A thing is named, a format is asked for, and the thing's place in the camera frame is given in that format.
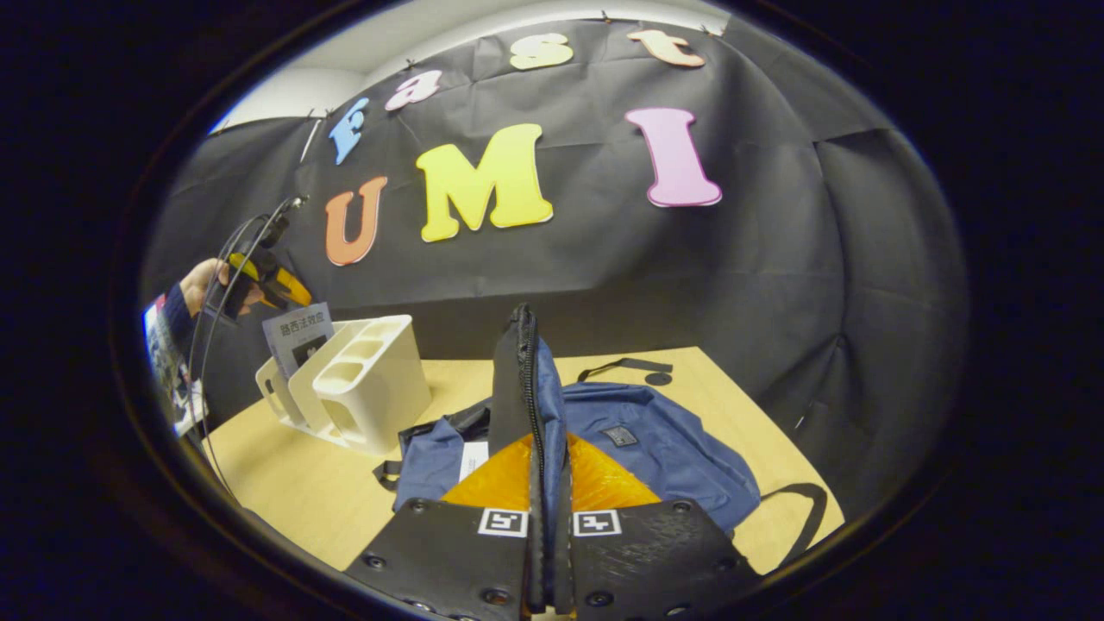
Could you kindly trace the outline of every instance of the white tag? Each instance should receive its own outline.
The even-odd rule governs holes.
[[[487,461],[486,442],[465,442],[464,454],[460,456],[460,478],[464,481],[469,474]]]

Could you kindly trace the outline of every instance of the backpack zipper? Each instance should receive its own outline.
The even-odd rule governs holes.
[[[520,308],[520,319],[518,329],[518,361],[521,371],[521,391],[526,401],[526,413],[529,415],[529,427],[533,430],[533,450],[537,451],[537,469],[540,474],[541,486],[544,485],[544,439],[541,436],[541,429],[538,424],[537,414],[537,389],[533,386],[533,366],[537,356],[537,329],[535,319],[529,313],[528,306]]]

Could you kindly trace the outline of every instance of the book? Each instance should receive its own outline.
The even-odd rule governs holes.
[[[285,379],[333,337],[333,322],[325,302],[266,319],[262,327],[268,350]]]

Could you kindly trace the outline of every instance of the black backdrop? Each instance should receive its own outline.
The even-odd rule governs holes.
[[[707,64],[654,59],[625,36],[643,28],[687,39]],[[574,57],[511,67],[510,43],[544,32],[565,34]],[[383,110],[399,84],[435,69],[440,92]],[[509,309],[528,299],[556,355],[701,346],[790,435],[848,516],[883,499],[942,425],[967,312],[951,212],[892,123],[795,48],[735,18],[723,38],[553,22],[420,60],[360,96],[371,99],[361,144],[339,167],[327,136],[347,106],[318,125],[301,164],[314,119],[209,138],[167,197],[147,297],[213,255],[238,222],[301,192],[311,200],[283,254],[336,319],[408,313],[423,357],[486,358]],[[690,131],[724,191],[718,204],[648,202],[646,145],[623,118],[646,106],[697,116]],[[477,162],[495,131],[518,123],[543,129],[537,168],[554,218],[461,225],[424,243],[417,156],[452,143]],[[336,267],[325,203],[381,175],[375,244]],[[259,398],[252,378],[268,356],[259,322],[269,316],[217,336],[206,378],[215,422]]]

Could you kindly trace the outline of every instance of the foam letter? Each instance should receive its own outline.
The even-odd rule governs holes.
[[[386,177],[376,177],[360,187],[364,201],[360,208],[360,234],[351,242],[346,239],[344,229],[352,192],[338,194],[326,203],[326,256],[331,263],[349,265],[364,259],[372,250],[380,217],[380,192],[386,185]]]
[[[679,45],[688,45],[686,39],[668,36],[661,30],[641,30],[640,32],[629,33],[628,38],[633,41],[644,43],[649,54],[665,63],[682,66],[701,66],[705,64],[705,59],[697,54],[683,54],[682,50],[679,50]]]
[[[383,109],[396,110],[406,104],[415,104],[423,99],[428,99],[429,95],[433,95],[440,88],[437,85],[438,80],[440,80],[440,72],[437,70],[415,75],[400,84],[399,88],[395,88],[394,96],[388,99]]]
[[[330,130],[330,138],[333,138],[333,145],[338,148],[338,166],[344,161],[349,151],[360,141],[360,131],[357,131],[357,129],[360,129],[360,126],[364,125],[364,113],[360,110],[367,105],[368,97],[357,99],[349,107],[349,110],[346,112],[346,115],[341,117],[341,120]]]
[[[522,70],[563,64],[575,55],[571,48],[564,45],[566,42],[566,36],[555,32],[519,39],[510,45],[510,52],[514,54],[510,64]]]
[[[490,193],[496,192],[491,224],[498,228],[535,224],[552,218],[552,203],[541,197],[537,180],[534,147],[541,126],[531,123],[499,129],[473,168],[456,145],[431,149],[415,161],[425,171],[426,221],[422,239],[436,242],[456,236],[460,223],[448,212],[452,199],[456,211],[471,231],[482,225]]]
[[[648,200],[652,204],[691,207],[721,200],[721,188],[705,178],[690,139],[692,114],[678,108],[638,108],[627,112],[625,120],[640,128],[651,154],[656,182],[648,188]]]

